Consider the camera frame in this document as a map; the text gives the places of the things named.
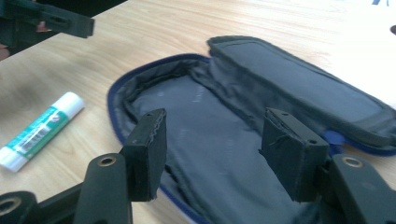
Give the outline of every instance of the screw hole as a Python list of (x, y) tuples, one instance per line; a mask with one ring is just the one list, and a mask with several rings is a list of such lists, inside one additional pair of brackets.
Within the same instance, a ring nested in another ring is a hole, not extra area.
[(0, 217), (14, 211), (21, 204), (19, 197), (4, 199), (0, 202)]
[(343, 162), (346, 165), (352, 166), (352, 167), (355, 167), (355, 168), (363, 167), (363, 162), (361, 162), (361, 161), (359, 161), (359, 160), (357, 160), (355, 158), (352, 158), (352, 157), (343, 157)]
[(116, 162), (115, 157), (104, 157), (101, 160), (99, 160), (98, 165), (99, 166), (110, 166)]

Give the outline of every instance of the wood grain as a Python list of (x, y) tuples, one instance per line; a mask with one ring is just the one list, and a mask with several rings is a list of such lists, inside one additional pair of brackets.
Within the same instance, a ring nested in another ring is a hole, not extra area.
[[(362, 61), (340, 61), (343, 52), (349, 52), (344, 59), (350, 60), (356, 56), (354, 48), (366, 47), (367, 41), (353, 42), (352, 28), (367, 13), (379, 22), (370, 23), (371, 27), (382, 29), (366, 40), (387, 39), (394, 44), (396, 36), (390, 38), (387, 26), (396, 21), (390, 16), (394, 11), (387, 8), (327, 1), (136, 0), (97, 16), (93, 37), (60, 34), (16, 54), (0, 62), (0, 145), (67, 91), (79, 94), (86, 108), (17, 174), (1, 169), (0, 194), (24, 189), (42, 201), (81, 182), (96, 156), (118, 152), (121, 145), (108, 119), (106, 94), (119, 77), (140, 65), (180, 53), (206, 55), (205, 42), (212, 36), (252, 35), (347, 77), (357, 71), (357, 64), (371, 59), (369, 53), (360, 52)], [(356, 46), (340, 50), (350, 43)], [(378, 44), (370, 43), (370, 49)], [(387, 52), (392, 57), (388, 63), (396, 58), (393, 53)], [(391, 66), (381, 69), (394, 74)], [(396, 94), (389, 90), (389, 95)], [(395, 158), (362, 156), (396, 189)], [(154, 202), (134, 203), (134, 222), (187, 223), (161, 193)]]

